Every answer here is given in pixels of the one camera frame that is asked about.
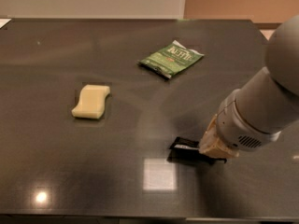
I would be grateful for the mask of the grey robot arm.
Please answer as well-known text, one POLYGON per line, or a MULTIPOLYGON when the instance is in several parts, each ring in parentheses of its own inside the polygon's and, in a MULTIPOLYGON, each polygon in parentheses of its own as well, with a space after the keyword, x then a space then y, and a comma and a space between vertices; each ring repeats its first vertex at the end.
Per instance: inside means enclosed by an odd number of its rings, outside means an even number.
POLYGON ((213 159, 231 159, 278 140, 299 119, 299 16, 271 35, 264 67, 220 104, 199 143, 213 159))

